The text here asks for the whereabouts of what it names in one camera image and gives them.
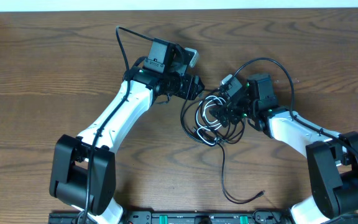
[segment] tabletop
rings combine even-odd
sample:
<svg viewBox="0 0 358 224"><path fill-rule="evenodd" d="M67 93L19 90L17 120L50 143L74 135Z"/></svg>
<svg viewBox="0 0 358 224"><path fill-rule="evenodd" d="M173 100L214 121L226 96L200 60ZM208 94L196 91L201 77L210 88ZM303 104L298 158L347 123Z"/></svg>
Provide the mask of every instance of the tabletop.
<svg viewBox="0 0 358 224"><path fill-rule="evenodd" d="M53 150L76 136L116 95L125 70L117 25L196 49L189 73L206 88L256 57L282 63L295 85L295 109L331 130L358 132L358 9L106 11L0 13L0 223L46 223L52 211L73 210L49 195ZM130 64L150 42L122 33ZM288 105L285 74L257 62L239 76L271 74ZM249 126L222 152L192 141L180 126L183 100L153 105L116 155L115 199L155 211L244 211L289 208L311 195L306 159Z"/></svg>

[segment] white wall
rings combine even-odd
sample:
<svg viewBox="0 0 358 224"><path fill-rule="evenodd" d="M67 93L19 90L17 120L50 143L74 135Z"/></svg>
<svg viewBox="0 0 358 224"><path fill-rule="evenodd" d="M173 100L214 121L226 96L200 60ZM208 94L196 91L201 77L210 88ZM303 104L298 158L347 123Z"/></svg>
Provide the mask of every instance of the white wall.
<svg viewBox="0 0 358 224"><path fill-rule="evenodd" d="M358 7L358 0L0 0L0 12Z"/></svg>

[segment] wooden table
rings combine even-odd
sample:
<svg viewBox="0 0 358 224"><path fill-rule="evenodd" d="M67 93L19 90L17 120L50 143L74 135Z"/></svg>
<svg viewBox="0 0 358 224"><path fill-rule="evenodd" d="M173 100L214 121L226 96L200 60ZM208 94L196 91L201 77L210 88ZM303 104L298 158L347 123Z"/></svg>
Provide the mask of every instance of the wooden table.
<svg viewBox="0 0 358 224"><path fill-rule="evenodd" d="M125 66L114 28L195 48L193 71L207 88L256 57L283 63L295 82L296 110L325 128L358 131L358 9L0 13L0 223L45 223L72 210L49 196L53 149L62 134L88 127L114 98ZM130 63L150 42L122 33ZM268 62L241 73L269 72L283 105L288 82ZM183 100L153 105L116 157L116 200L154 210L288 208L311 194L306 159L247 128L222 152L193 142L180 127Z"/></svg>

